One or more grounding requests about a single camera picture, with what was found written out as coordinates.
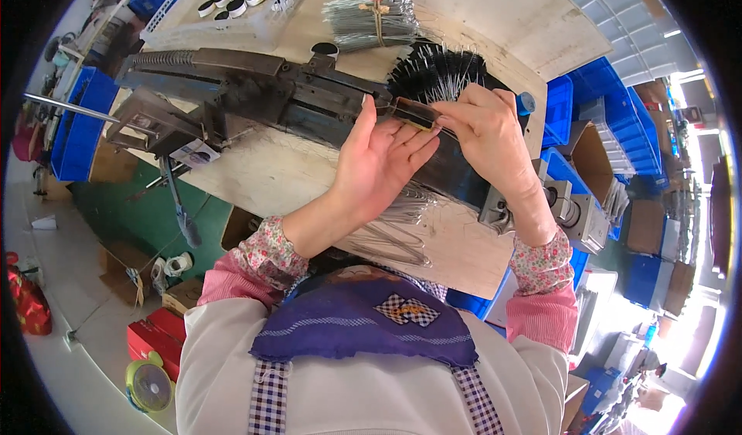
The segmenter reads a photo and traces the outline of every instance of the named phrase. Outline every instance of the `green floor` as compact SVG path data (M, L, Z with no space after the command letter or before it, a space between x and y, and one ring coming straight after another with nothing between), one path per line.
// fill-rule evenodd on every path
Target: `green floor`
M178 236L168 245L180 234L170 189L158 187L137 201L125 201L127 196L143 189L159 175L156 168L140 161L130 182L77 182L70 185L70 190L74 203L103 244L126 241L149 256L164 248L160 255L163 258L189 252L194 265L181 278L203 278L203 273L224 254L220 240L231 205L178 180L183 206L194 217L203 242L198 248L192 249L182 236Z

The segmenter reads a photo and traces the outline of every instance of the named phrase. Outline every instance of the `arm sleeve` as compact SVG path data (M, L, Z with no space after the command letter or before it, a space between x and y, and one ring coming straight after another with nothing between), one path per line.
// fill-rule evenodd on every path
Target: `arm sleeve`
M206 271L198 306L216 300L256 299L270 310L281 292L306 274L307 259L283 235L280 217L269 217L238 247Z
M569 239L561 229L543 246L531 247L516 237L510 267L518 290L505 307L510 343L525 336L563 353L569 351L577 326L571 255Z

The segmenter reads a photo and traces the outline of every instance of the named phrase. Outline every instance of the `twisted wire brush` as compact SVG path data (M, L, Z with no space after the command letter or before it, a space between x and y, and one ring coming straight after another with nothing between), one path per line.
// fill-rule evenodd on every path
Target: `twisted wire brush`
M381 0L381 39L384 46L412 44L419 33L412 0ZM371 0L326 0L324 21L335 34L341 52L379 47Z
M454 102L471 82L485 85L487 65L471 50L450 50L443 45L415 44L406 59L399 59L387 81L393 96L428 104Z

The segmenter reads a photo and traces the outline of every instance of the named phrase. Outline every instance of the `white plastic basket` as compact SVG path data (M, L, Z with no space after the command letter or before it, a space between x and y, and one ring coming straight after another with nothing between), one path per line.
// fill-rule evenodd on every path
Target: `white plastic basket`
M626 174L627 176L636 174L634 165L628 159L628 155L616 139L613 131L608 128L606 122L606 103L602 96L597 100L580 105L580 120L590 120L595 124L595 128L600 135L600 141L603 143L603 148L606 149L608 161L611 162L611 169L613 169L614 174Z
M201 19L197 8L207 0L165 0L140 34L154 50L273 51L301 0L265 0L236 19Z

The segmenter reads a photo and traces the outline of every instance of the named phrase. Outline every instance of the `red box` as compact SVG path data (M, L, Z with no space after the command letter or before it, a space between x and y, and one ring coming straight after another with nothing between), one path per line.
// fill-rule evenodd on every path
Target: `red box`
M162 357L165 372L173 382L180 373L180 354L186 340L186 323L165 308L153 312L147 319L132 322L126 329L129 356L147 359L154 350Z

